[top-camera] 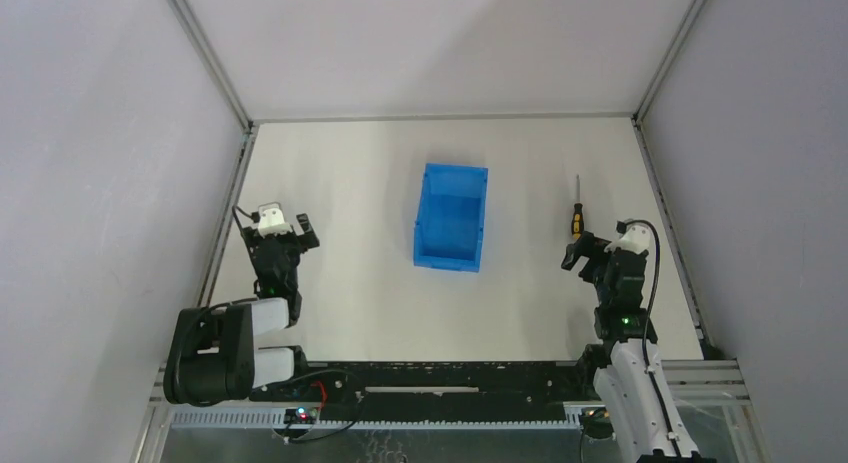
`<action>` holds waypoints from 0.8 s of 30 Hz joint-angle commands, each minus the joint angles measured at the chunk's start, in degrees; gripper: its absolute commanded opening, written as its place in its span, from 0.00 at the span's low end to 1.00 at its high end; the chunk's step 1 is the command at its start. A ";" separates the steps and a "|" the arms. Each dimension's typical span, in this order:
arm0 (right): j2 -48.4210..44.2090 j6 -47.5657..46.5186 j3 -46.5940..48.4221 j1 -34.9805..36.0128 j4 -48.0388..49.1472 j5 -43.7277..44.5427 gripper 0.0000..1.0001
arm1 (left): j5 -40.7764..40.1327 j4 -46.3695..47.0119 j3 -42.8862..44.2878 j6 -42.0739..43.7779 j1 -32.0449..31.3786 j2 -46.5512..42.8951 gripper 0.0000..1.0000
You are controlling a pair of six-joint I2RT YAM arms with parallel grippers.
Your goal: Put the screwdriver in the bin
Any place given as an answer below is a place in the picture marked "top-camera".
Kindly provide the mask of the yellow black screwdriver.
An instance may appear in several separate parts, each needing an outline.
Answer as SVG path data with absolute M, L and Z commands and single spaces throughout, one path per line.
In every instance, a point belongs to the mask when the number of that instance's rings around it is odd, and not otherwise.
M 585 231 L 585 218 L 583 215 L 583 203 L 581 198 L 581 178 L 575 177 L 575 201 L 571 219 L 571 234 L 574 240 L 579 239 Z

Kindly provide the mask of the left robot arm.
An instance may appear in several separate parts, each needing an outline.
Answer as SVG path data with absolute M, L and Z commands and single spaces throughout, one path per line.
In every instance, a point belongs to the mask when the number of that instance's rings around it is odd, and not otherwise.
M 254 295 L 179 313 L 163 376 L 164 395 L 172 404 L 207 407 L 245 400 L 256 389 L 296 375 L 296 347 L 261 348 L 255 340 L 299 321 L 298 267 L 320 241 L 305 213 L 297 217 L 299 231 L 274 205 L 252 219 L 253 225 L 239 233 L 255 273 Z

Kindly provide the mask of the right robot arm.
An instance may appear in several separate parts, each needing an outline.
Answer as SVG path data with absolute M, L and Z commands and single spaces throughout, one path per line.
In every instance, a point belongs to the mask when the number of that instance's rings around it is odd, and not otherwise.
M 625 462 L 704 462 L 675 406 L 656 344 L 643 286 L 648 239 L 639 233 L 610 242 L 590 232 L 566 248 L 563 269 L 586 261 L 580 278 L 596 291 L 598 343 L 579 360 L 608 413 Z

